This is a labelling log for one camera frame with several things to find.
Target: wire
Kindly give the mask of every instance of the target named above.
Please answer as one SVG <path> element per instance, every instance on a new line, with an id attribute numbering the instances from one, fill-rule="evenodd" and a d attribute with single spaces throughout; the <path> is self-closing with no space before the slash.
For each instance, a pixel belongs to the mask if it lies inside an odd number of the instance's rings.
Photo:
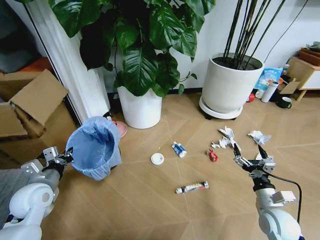
<path id="1" fill-rule="evenodd" d="M 289 30 L 289 28 L 292 26 L 292 24 L 294 24 L 294 22 L 296 21 L 296 19 L 299 17 L 300 13 L 302 12 L 302 10 L 305 8 L 307 2 L 309 0 L 306 0 L 305 3 L 303 4 L 302 8 L 300 9 L 300 11 L 298 12 L 298 14 L 295 16 L 295 18 L 293 19 L 293 21 L 291 22 L 291 24 L 288 26 L 288 28 L 284 31 L 284 33 L 280 36 L 280 38 L 278 39 L 278 41 L 276 41 L 276 43 L 273 45 L 273 47 L 270 49 L 268 55 L 266 56 L 264 62 L 267 61 L 270 53 L 272 52 L 272 50 L 275 48 L 275 46 L 278 44 L 278 42 L 282 39 L 282 37 L 287 33 L 287 31 Z"/>
<path id="2" fill-rule="evenodd" d="M 288 182 L 288 183 L 295 184 L 298 187 L 298 189 L 299 189 L 299 205 L 298 205 L 298 216 L 297 216 L 296 221 L 298 222 L 298 224 L 300 224 L 300 213 L 301 213 L 301 204 L 302 204 L 302 189 L 301 189 L 300 185 L 298 183 L 296 183 L 295 181 L 288 180 L 288 179 L 273 175 L 271 173 L 266 172 L 265 170 L 262 170 L 262 171 L 265 174 L 267 174 L 267 175 L 269 175 L 269 176 L 271 176 L 271 177 L 273 177 L 275 179 L 279 179 L 279 180 L 282 180 L 282 181 L 285 181 L 285 182 Z"/>

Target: crumpled paper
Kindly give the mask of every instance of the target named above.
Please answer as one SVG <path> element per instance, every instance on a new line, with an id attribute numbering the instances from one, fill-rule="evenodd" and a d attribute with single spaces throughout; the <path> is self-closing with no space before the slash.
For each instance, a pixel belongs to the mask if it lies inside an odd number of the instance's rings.
<path id="1" fill-rule="evenodd" d="M 256 144 L 265 144 L 271 139 L 271 135 L 264 136 L 261 131 L 256 130 L 251 131 L 248 135 L 253 137 L 253 140 Z"/>
<path id="2" fill-rule="evenodd" d="M 219 140 L 219 143 L 214 143 L 212 142 L 211 147 L 212 148 L 223 148 L 225 149 L 227 146 L 231 145 L 231 147 L 234 147 L 234 144 L 237 145 L 237 147 L 239 148 L 239 150 L 241 151 L 241 148 L 239 146 L 239 144 L 235 141 L 235 134 L 234 131 L 225 126 L 224 129 L 219 129 L 218 130 L 220 133 L 222 133 L 223 138 Z"/>

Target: white lid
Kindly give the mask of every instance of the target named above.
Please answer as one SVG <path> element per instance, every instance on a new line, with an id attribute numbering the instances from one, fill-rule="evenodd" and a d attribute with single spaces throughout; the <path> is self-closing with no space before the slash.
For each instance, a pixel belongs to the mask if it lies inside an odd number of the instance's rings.
<path id="1" fill-rule="evenodd" d="M 276 81 L 273 81 L 270 85 L 271 85 L 272 87 L 278 87 L 279 83 L 276 82 Z"/>
<path id="2" fill-rule="evenodd" d="M 176 193 L 176 194 L 182 194 L 182 189 L 181 189 L 181 187 L 178 187 L 178 188 L 175 190 L 175 193 Z"/>
<path id="3" fill-rule="evenodd" d="M 151 162 L 154 165 L 161 165 L 165 161 L 165 157 L 161 153 L 154 153 L 151 156 Z"/>

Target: pink object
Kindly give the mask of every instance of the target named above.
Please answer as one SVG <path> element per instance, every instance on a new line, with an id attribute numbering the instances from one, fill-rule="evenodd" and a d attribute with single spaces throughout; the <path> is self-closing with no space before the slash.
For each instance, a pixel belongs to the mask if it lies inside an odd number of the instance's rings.
<path id="1" fill-rule="evenodd" d="M 121 134 L 121 138 L 123 138 L 124 135 L 126 135 L 126 133 L 127 133 L 127 125 L 122 121 L 117 121 L 116 126 L 119 129 L 119 132 Z"/>

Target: cardboard box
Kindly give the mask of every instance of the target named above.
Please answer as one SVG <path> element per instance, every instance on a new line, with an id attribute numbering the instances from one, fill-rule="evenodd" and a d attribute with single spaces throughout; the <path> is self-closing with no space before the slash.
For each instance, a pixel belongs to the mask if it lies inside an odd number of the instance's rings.
<path id="1" fill-rule="evenodd" d="M 299 85 L 299 81 L 291 81 L 288 84 L 282 83 L 277 87 L 277 92 L 279 94 L 293 94 Z"/>
<path id="2" fill-rule="evenodd" d="M 0 151 L 23 164 L 51 146 L 63 152 L 76 126 L 62 102 L 68 91 L 50 71 L 21 78 L 0 80 L 0 98 L 10 96 L 0 103 Z"/>

